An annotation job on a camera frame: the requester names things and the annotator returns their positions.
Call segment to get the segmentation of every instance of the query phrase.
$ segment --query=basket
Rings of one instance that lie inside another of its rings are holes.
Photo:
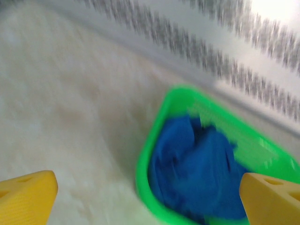
[[[136,169],[136,189],[149,210],[168,225],[196,225],[197,223],[166,208],[153,195],[148,184],[148,165],[156,139],[167,118],[171,116],[200,115],[203,126],[214,124],[227,138],[237,143],[235,159],[249,170],[271,177],[300,183],[300,166],[296,160],[274,142],[236,116],[214,103],[196,89],[172,88],[166,95],[145,146],[139,156]],[[248,225],[247,218],[224,220],[209,218],[210,225]]]

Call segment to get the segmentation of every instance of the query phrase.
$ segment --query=yellow plastic piece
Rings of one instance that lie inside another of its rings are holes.
[[[57,192],[52,171],[0,182],[0,225],[45,225]]]
[[[240,197],[251,225],[300,225],[300,185],[244,174]]]

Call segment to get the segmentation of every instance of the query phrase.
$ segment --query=fabric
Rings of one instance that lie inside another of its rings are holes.
[[[200,118],[167,120],[149,166],[152,192],[200,224],[204,217],[244,218],[239,186],[248,171],[235,161],[235,147],[214,126],[203,128]]]

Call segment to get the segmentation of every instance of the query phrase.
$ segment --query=white floor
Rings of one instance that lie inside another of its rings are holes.
[[[179,82],[43,7],[13,10],[0,21],[0,180],[53,170],[50,225],[160,224],[135,195],[135,163]],[[300,160],[299,139],[217,98]]]

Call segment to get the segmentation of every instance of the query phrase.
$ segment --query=blue towel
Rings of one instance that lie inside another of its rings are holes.
[[[168,119],[148,170],[150,188],[166,207],[199,224],[205,217],[246,216],[239,186],[248,170],[233,155],[235,144],[200,118]]]

